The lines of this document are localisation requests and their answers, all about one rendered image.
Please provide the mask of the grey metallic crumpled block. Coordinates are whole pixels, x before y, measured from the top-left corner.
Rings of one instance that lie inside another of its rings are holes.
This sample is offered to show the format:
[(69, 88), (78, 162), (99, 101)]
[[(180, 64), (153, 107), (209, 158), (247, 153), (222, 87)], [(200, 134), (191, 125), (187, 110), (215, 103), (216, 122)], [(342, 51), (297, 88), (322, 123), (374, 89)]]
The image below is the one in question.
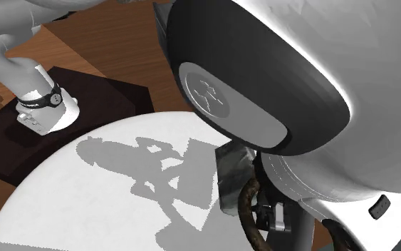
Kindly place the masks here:
[(231, 140), (215, 150), (215, 157), (220, 209), (237, 216), (239, 194), (253, 175), (256, 151)]

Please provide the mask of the dark robot stand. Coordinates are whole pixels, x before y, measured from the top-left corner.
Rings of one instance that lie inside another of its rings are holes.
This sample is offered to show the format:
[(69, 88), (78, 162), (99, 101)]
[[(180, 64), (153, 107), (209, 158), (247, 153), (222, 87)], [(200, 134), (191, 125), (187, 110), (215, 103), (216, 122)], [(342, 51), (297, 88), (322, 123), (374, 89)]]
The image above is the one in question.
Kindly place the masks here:
[(72, 140), (108, 123), (154, 111), (144, 86), (56, 66), (48, 74), (77, 98), (80, 115), (69, 127), (41, 136), (17, 121), (15, 100), (0, 109), (0, 179), (14, 186)]

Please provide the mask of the white round table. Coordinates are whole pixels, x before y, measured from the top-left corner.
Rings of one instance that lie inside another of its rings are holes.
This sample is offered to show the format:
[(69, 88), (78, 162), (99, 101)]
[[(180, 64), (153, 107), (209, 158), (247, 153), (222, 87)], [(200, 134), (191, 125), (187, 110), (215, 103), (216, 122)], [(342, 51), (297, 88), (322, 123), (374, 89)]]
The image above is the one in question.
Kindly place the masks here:
[(253, 251), (219, 206), (215, 150), (192, 112), (126, 118), (42, 162), (0, 211), (0, 251)]

